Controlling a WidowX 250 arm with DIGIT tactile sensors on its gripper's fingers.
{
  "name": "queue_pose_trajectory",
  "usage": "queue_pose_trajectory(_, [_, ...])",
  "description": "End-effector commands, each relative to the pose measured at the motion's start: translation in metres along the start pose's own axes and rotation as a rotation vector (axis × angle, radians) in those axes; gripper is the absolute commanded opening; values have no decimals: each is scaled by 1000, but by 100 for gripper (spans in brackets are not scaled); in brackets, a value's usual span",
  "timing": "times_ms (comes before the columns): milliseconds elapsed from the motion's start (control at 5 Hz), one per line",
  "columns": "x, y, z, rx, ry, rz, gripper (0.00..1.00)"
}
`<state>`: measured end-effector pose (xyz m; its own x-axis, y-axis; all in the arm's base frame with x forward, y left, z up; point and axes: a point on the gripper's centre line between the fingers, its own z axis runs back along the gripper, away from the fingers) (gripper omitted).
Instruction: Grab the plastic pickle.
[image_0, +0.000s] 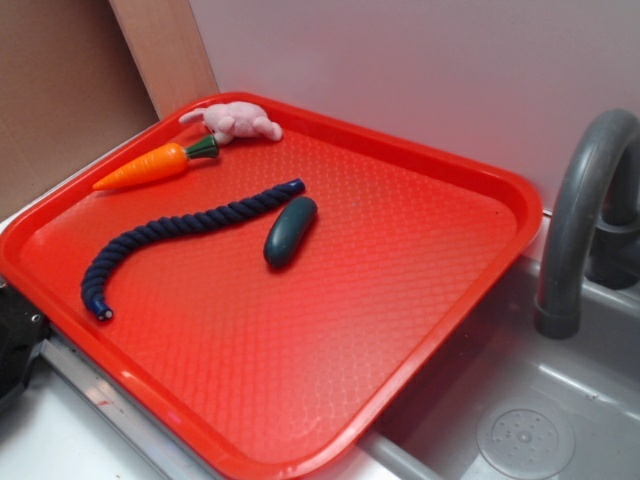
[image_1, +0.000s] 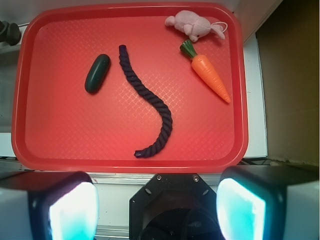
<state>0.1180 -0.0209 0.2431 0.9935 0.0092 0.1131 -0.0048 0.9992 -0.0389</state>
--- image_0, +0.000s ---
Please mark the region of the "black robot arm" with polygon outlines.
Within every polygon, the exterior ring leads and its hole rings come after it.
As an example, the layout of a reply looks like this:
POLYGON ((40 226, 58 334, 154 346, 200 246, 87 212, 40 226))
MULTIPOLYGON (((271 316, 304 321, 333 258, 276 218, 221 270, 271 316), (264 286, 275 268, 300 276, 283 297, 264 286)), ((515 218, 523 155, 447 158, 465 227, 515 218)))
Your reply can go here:
POLYGON ((27 390, 35 359, 49 331, 46 316, 1 279, 1 411, 27 390))

